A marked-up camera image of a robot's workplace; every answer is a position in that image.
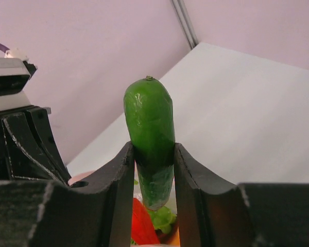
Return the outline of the clear zip top bag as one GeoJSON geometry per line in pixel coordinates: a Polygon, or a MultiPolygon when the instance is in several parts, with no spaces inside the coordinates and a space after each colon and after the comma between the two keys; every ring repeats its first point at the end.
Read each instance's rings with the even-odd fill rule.
{"type": "MultiPolygon", "coordinates": [[[[157,182],[148,183],[145,181],[145,178],[139,173],[135,173],[134,178],[134,192],[133,197],[137,198],[146,210],[156,211],[163,206],[168,207],[171,211],[177,215],[176,204],[173,202],[171,193],[173,192],[172,186],[174,185],[174,180],[171,179],[166,182],[164,179],[160,180],[161,184],[157,182]]],[[[155,246],[155,245],[167,245],[167,244],[142,244],[138,245],[131,239],[132,246],[155,246]]]]}

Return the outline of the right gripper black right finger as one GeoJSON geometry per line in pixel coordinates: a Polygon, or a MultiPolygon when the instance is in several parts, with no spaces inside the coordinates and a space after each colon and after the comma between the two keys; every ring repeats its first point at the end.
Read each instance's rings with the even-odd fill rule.
{"type": "Polygon", "coordinates": [[[175,145],[181,246],[309,246],[309,184],[232,184],[175,145]]]}

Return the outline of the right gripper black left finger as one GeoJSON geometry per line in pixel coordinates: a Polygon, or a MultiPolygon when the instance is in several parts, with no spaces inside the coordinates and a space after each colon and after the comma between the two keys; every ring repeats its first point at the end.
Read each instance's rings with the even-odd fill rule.
{"type": "Polygon", "coordinates": [[[131,143],[72,187],[0,181],[0,246],[129,246],[133,181],[131,143]]]}

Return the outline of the red toy carrot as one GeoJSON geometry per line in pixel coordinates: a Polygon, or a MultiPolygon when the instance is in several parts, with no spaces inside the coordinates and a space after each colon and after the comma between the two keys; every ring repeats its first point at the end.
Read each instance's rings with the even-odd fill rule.
{"type": "Polygon", "coordinates": [[[133,198],[131,239],[138,245],[160,244],[150,215],[137,198],[133,198]]]}

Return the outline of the green toy grapes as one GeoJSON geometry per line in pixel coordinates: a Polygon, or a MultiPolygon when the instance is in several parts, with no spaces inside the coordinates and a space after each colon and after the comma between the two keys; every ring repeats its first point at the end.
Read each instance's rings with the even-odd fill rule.
{"type": "Polygon", "coordinates": [[[177,215],[171,209],[163,206],[156,211],[148,210],[148,213],[155,230],[160,230],[164,234],[169,234],[172,231],[172,225],[176,222],[177,215]]]}

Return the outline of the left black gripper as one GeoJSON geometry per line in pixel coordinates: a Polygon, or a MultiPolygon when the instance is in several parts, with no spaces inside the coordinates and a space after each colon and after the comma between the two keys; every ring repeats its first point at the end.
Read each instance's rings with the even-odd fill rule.
{"type": "Polygon", "coordinates": [[[49,123],[50,108],[35,105],[0,111],[0,180],[71,178],[49,123]]]}

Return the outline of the green toy chili pepper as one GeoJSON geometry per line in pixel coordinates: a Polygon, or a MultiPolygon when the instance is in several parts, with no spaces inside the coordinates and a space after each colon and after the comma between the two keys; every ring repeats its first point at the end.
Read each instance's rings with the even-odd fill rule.
{"type": "Polygon", "coordinates": [[[152,76],[129,85],[124,94],[124,115],[137,171],[148,183],[173,179],[173,101],[164,85],[152,76]]]}

